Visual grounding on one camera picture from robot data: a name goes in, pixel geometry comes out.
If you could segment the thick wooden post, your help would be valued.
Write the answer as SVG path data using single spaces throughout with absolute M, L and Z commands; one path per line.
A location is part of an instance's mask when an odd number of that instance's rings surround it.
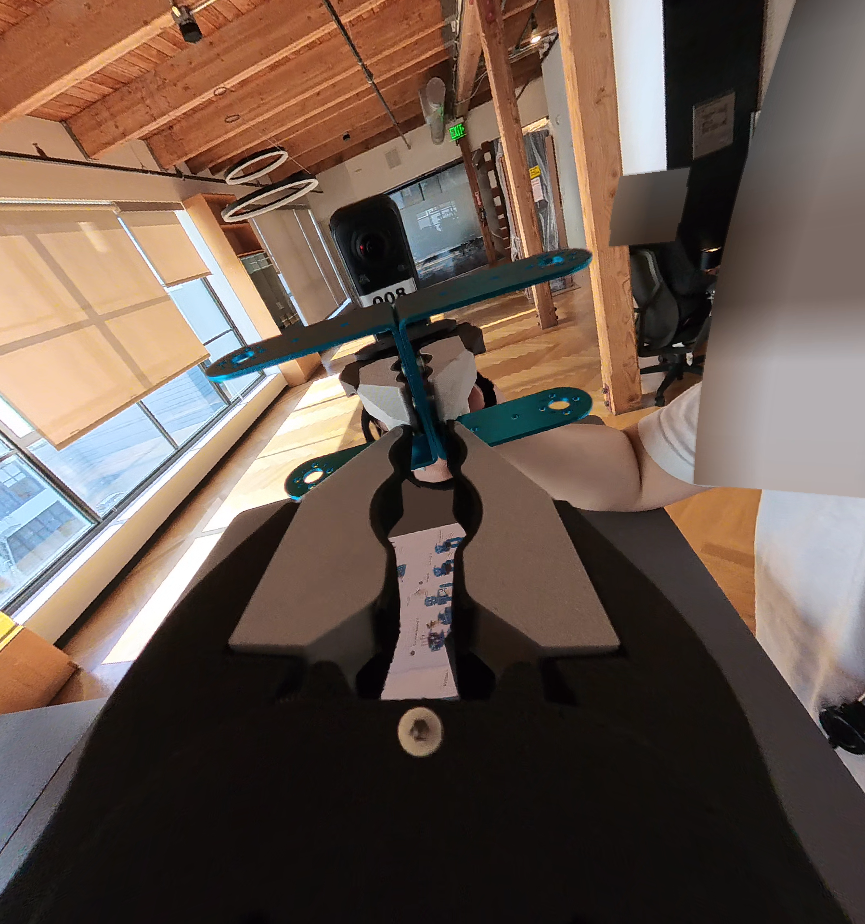
M 584 214 L 604 400 L 611 414 L 642 404 L 629 252 L 610 245 L 611 210 L 622 175 L 607 1 L 556 1 L 577 180 Z

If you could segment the slanted wooden post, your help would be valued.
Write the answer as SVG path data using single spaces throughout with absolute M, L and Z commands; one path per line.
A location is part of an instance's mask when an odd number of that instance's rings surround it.
M 516 91 L 500 2 L 474 1 L 478 33 L 489 76 L 496 120 L 504 147 L 508 187 L 515 204 L 517 230 L 527 257 L 542 253 L 542 237 L 530 185 L 529 164 L 519 118 Z

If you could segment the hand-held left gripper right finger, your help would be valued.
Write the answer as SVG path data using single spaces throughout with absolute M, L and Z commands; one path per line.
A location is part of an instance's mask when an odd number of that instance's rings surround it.
M 450 659 L 496 677 L 517 663 L 605 656 L 621 641 L 551 495 L 460 423 L 453 509 L 465 529 L 452 588 Z

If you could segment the short beige roller blind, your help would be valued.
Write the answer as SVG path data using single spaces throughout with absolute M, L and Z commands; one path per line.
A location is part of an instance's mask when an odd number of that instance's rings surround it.
M 183 225 L 172 211 L 122 210 L 120 217 L 162 283 L 176 286 L 209 275 Z

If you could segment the printed instruction sheet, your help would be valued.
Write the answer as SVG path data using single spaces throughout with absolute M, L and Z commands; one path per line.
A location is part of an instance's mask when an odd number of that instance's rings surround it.
M 452 523 L 391 538 L 400 596 L 400 633 L 381 699 L 457 699 L 446 640 L 452 626 L 456 551 Z

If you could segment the thin black ceiling conduit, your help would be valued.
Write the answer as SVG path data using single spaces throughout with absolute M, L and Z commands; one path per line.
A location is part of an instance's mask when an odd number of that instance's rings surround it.
M 358 52 L 357 45 L 354 43 L 354 41 L 353 41 L 353 39 L 352 39 L 352 37 L 351 37 L 349 31 L 346 29 L 346 26 L 344 25 L 342 18 L 341 18 L 341 17 L 339 16 L 339 14 L 337 13 L 337 11 L 336 11 L 336 9 L 335 9 L 333 3 L 332 3 L 331 1 L 323 1 L 323 6 L 326 8 L 326 10 L 327 10 L 327 12 L 329 13 L 330 17 L 332 18 L 332 20 L 333 20 L 335 26 L 337 27 L 337 29 L 339 30 L 339 32 L 342 34 L 343 38 L 345 39 L 346 44 L 348 45 L 348 47 L 349 47 L 351 53 L 353 54 L 353 56 L 354 56 L 354 58 L 355 58 L 355 60 L 356 60 L 356 62 L 357 62 L 357 64 L 358 64 L 358 66 L 360 67 L 360 69 L 361 69 L 361 71 L 362 71 L 362 73 L 363 73 L 365 79 L 366 79 L 367 82 L 369 83 L 369 86 L 371 87 L 371 89 L 373 90 L 375 96 L 377 97 L 377 99 L 378 99 L 379 102 L 381 103 L 384 112 L 386 113 L 386 115 L 387 115 L 388 118 L 390 119 L 390 121 L 391 121 L 391 123 L 392 123 L 392 125 L 393 125 L 393 127 L 394 127 L 394 129 L 395 129 L 395 131 L 396 131 L 396 133 L 397 133 L 397 135 L 398 135 L 398 136 L 400 137 L 400 139 L 403 141 L 403 144 L 405 145 L 406 149 L 407 149 L 408 151 L 411 151 L 411 150 L 412 150 L 412 145 L 411 145 L 409 139 L 408 139 L 407 136 L 404 134 L 403 129 L 402 129 L 400 123 L 398 122 L 396 116 L 394 115 L 394 113 L 393 113 L 393 111 L 392 111 L 390 105 L 389 105 L 389 104 L 387 103 L 387 101 L 385 100 L 385 98 L 384 98 L 384 96 L 383 96 L 383 94 L 382 94 L 382 92 L 381 92 L 381 90 L 380 90 L 380 88 L 379 88 L 379 86 L 378 86 L 378 84 L 377 84 L 377 82 L 376 82 L 376 80 L 375 80 L 375 77 L 373 76 L 371 70 L 369 69 L 369 66 L 367 65 L 367 63 L 366 63 L 365 60 L 363 59 L 363 57 L 362 57 L 362 55 L 360 54 L 360 52 Z

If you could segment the person's right forearm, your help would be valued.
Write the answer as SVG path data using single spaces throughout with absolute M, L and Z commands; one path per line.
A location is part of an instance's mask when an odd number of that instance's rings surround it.
M 495 451 L 554 499 L 586 511 L 647 511 L 707 491 L 666 473 L 642 445 L 637 423 L 623 430 L 572 423 Z

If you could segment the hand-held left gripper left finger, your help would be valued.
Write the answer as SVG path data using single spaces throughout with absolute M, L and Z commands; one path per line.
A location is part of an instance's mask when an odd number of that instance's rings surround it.
M 369 445 L 297 505 L 232 633 L 235 653 L 332 662 L 380 699 L 399 635 L 388 536 L 403 515 L 407 428 Z

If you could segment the black round knob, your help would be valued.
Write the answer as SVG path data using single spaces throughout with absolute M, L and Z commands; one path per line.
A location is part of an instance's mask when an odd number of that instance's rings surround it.
M 833 748 L 865 755 L 865 691 L 857 699 L 823 707 L 819 725 Z

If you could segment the grey mesh office chair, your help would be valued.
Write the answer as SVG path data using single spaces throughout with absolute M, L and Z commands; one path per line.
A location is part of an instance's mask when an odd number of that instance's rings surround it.
M 637 355 L 658 358 L 642 374 L 663 372 L 655 405 L 685 373 L 702 375 L 716 277 L 687 256 L 682 242 L 629 248 Z

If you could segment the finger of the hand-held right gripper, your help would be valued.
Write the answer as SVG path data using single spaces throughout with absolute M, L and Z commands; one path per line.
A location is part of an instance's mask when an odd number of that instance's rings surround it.
M 413 426 L 413 403 L 396 355 L 362 363 L 357 395 L 365 410 L 384 428 Z
M 432 350 L 432 389 L 441 421 L 456 420 L 470 411 L 469 396 L 476 379 L 474 355 L 467 349 Z

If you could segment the black ceiling pipe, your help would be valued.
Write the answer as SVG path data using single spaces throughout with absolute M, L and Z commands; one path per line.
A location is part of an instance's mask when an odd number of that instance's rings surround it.
M 184 174 L 179 171 L 167 172 L 164 170 L 154 170 L 145 167 L 121 167 L 113 165 L 103 165 L 94 160 L 73 160 L 68 158 L 53 157 L 49 155 L 23 154 L 14 152 L 0 151 L 0 158 L 7 160 L 17 160 L 21 162 L 31 162 L 36 164 L 50 164 L 55 166 L 68 167 L 89 167 L 94 169 L 111 170 L 139 174 L 149 177 L 160 177 L 164 179 L 187 179 L 187 180 L 205 180 L 206 178 L 195 175 Z

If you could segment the dark grey desk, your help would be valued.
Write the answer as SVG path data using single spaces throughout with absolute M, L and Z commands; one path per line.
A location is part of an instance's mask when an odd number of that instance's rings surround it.
M 865 796 L 664 513 L 580 514 L 621 653 L 435 707 L 232 655 L 290 504 L 241 516 L 98 716 L 0 922 L 865 922 Z

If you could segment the long beige roller blind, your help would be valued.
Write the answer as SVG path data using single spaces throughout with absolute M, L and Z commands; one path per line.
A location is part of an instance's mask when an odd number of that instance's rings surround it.
M 54 448 L 207 357 L 115 207 L 0 203 L 0 394 Z

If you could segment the narrow wooden wall shelf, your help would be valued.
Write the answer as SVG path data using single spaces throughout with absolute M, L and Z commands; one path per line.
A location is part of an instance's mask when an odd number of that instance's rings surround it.
M 234 253 L 205 195 L 197 193 L 183 205 L 186 217 L 180 222 L 207 263 L 210 282 L 243 340 L 254 343 L 278 336 L 280 328 Z

